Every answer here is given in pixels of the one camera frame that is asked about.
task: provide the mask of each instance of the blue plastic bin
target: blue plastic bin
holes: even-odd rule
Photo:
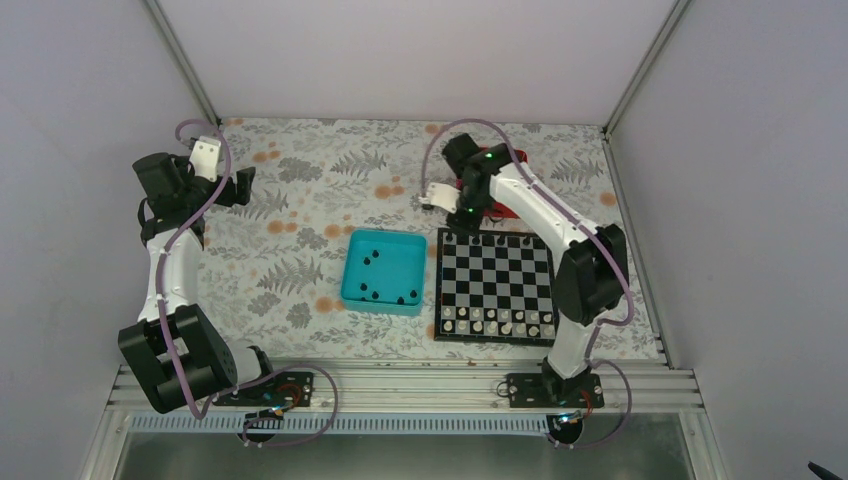
[[[350,236],[342,302],[348,310],[418,315],[424,297],[427,239],[383,230]]]

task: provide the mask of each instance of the table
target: table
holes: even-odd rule
[[[426,144],[440,124],[417,121],[230,118],[224,135],[233,170],[255,166],[249,205],[213,207],[199,270],[200,304],[228,340],[273,357],[371,359],[541,359],[546,348],[433,341],[436,229],[444,212],[417,201]],[[533,171],[598,224],[621,225],[598,127],[503,124]],[[481,145],[500,143],[485,127],[461,126]],[[453,183],[435,149],[428,181]],[[430,242],[424,308],[417,317],[346,311],[339,297],[356,228],[421,233]],[[482,228],[529,231],[521,220]],[[654,332],[635,268],[636,316],[605,326],[595,356],[656,359]],[[613,318],[623,318],[620,305]]]

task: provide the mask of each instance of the tabletop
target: tabletop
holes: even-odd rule
[[[229,118],[233,170],[256,167],[247,206],[206,214],[200,304],[227,340],[278,357],[541,359],[547,348],[433,340],[436,231],[444,212],[418,204],[424,149],[439,123]],[[501,124],[531,169],[598,224],[621,225],[598,127]],[[485,127],[460,126],[480,145],[500,143]],[[428,181],[453,183],[434,149]],[[423,309],[416,317],[345,310],[339,296],[350,234],[357,228],[420,233],[429,242]],[[483,227],[530,231],[517,219]],[[655,336],[630,259],[633,323],[605,326],[596,357],[655,359]],[[624,302],[612,318],[623,318]]]

